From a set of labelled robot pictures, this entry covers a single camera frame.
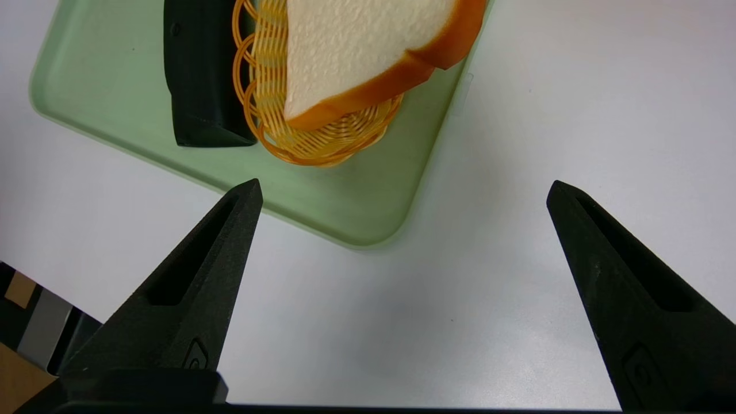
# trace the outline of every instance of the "light green tray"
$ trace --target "light green tray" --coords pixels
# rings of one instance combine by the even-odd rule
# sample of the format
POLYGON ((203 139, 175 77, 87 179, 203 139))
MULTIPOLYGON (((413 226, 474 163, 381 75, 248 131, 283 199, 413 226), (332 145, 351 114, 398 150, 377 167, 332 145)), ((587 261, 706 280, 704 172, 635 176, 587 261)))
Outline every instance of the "light green tray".
POLYGON ((162 22, 163 0, 61 0, 32 76, 35 110, 219 192, 258 178, 266 211, 343 245, 368 248, 397 232, 464 63, 406 94, 375 146, 331 169, 292 166, 260 145, 175 144, 162 22))

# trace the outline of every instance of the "bread slice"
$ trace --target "bread slice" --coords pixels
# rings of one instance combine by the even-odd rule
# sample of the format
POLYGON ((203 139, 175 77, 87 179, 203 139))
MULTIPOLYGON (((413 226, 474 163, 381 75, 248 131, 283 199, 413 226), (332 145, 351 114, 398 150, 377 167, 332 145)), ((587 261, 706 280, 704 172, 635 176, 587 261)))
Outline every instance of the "bread slice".
POLYGON ((465 57, 486 0, 288 0, 286 122, 315 130, 465 57))

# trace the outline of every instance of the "orange woven basket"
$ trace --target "orange woven basket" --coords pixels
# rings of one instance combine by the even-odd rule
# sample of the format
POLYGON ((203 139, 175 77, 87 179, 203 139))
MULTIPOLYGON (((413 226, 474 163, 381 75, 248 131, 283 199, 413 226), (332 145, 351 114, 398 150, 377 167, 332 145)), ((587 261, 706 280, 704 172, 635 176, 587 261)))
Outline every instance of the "orange woven basket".
POLYGON ((296 165, 334 166, 378 142, 396 116, 403 95, 315 131, 289 127, 283 117, 286 101, 286 44, 289 20, 286 0, 238 0, 233 10, 233 37, 238 52, 233 63, 233 83, 250 130, 278 158, 296 165), (255 21, 255 32, 243 39, 241 11, 255 21), (241 81, 243 62, 249 66, 250 84, 241 81))

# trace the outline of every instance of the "bread crust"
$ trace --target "bread crust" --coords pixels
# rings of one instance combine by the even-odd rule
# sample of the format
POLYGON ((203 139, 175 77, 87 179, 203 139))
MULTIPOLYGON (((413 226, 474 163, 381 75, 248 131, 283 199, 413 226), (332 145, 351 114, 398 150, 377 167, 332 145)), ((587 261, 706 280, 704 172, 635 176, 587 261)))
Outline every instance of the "bread crust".
POLYGON ((483 25, 486 0, 455 0, 440 33, 421 49, 407 50, 392 67, 368 82, 329 97, 287 119, 299 130, 315 130, 343 115, 378 105, 426 82, 435 68, 449 69, 467 56, 483 25))

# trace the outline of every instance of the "white surface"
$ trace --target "white surface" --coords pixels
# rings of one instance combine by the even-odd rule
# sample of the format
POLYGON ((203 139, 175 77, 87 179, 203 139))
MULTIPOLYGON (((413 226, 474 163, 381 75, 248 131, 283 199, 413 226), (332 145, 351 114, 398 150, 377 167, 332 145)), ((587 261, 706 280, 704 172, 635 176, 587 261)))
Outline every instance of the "white surface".
MULTIPOLYGON (((104 320, 218 196, 34 114, 53 8, 0 1, 0 259, 104 320)), ((262 217, 230 400, 615 408, 545 210, 556 178, 735 319, 733 21, 727 0, 497 0, 398 242, 262 217)))

